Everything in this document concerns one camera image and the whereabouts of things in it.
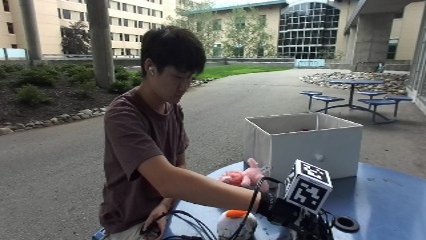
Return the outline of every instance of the pink toy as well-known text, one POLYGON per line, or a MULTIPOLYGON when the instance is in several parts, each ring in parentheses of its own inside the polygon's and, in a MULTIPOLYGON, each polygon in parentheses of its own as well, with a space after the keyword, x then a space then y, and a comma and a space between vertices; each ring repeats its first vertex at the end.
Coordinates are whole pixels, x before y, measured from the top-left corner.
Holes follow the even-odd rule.
MULTIPOLYGON (((230 171, 219 180, 235 186, 256 187, 259 180, 264 177, 264 174, 254 158, 248 159, 248 164, 250 168, 246 171, 230 171)), ((264 181, 260 190, 262 192, 268 192, 270 185, 267 181, 264 181)))

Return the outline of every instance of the pillar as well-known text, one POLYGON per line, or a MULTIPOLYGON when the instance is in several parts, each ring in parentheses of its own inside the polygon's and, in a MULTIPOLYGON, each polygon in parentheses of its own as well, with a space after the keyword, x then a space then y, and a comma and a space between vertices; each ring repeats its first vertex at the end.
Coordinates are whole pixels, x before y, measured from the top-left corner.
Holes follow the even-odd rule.
POLYGON ((35 3, 34 0, 21 0, 19 3, 22 7, 29 58, 31 65, 34 65, 34 60, 43 59, 35 3))
POLYGON ((95 79, 96 85, 102 88, 108 88, 115 81, 107 1, 87 1, 95 79))
POLYGON ((385 64, 393 19, 395 13, 360 15, 352 63, 353 70, 375 72, 379 63, 385 64))

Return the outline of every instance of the hand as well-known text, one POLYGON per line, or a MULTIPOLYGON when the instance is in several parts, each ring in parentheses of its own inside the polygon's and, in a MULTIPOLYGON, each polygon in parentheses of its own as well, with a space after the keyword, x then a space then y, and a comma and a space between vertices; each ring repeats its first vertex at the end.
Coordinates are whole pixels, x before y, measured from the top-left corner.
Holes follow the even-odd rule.
POLYGON ((152 229, 150 229, 151 231, 147 234, 144 234, 143 239, 147 239, 147 240, 163 239, 168 218, 167 216, 164 216, 158 222, 154 222, 154 221, 160 215, 163 215, 163 213, 167 213, 168 210, 170 210, 168 206, 166 206, 166 204, 163 203, 160 203, 158 207, 152 210, 148 216, 148 219, 146 221, 143 231, 147 231, 148 227, 152 227, 152 229))

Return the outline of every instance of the white cardboard box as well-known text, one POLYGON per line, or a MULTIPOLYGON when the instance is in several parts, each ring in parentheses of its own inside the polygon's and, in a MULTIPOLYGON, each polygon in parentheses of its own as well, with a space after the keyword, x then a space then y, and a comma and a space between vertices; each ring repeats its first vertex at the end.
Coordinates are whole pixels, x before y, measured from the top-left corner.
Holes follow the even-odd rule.
POLYGON ((363 125, 324 113, 250 117, 244 159, 285 181, 297 159, 329 171, 332 179, 357 176, 363 125))

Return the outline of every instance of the round table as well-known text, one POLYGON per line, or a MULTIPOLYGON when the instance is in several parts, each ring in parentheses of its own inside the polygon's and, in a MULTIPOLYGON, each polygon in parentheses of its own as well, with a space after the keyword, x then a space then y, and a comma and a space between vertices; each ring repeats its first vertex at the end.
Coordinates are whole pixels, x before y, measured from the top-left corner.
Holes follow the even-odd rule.
MULTIPOLYGON (((219 177, 232 170, 244 170, 244 162, 219 169, 208 176, 219 177)), ((216 234, 220 214, 226 211, 180 201, 176 209, 184 210, 199 218, 216 234)), ((357 177, 333 180, 333 191, 324 209, 336 216, 349 216, 360 223, 360 231, 345 233, 333 228, 335 239, 352 240, 403 240, 425 239, 426 236, 426 180, 401 172, 359 163, 357 177)), ((255 239, 285 239, 287 228, 276 226, 256 215, 259 227, 255 239)), ((166 236, 206 236, 187 222, 171 217, 166 236)))

